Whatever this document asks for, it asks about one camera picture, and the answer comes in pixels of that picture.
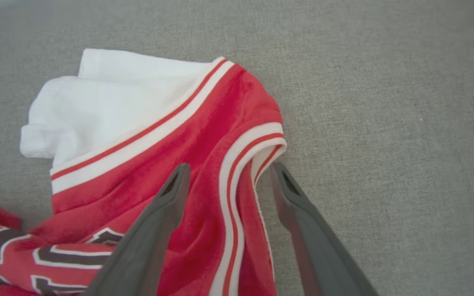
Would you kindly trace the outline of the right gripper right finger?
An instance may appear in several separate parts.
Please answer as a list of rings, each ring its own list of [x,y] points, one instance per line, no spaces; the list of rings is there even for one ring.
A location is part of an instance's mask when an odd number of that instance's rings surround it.
[[[278,217],[290,232],[307,296],[376,296],[377,292],[287,167],[274,163]]]

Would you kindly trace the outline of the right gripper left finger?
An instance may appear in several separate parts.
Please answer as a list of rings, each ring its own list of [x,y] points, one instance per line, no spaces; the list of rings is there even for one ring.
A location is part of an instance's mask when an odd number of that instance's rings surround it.
[[[155,296],[170,236],[180,225],[191,167],[176,167],[116,246],[85,296]]]

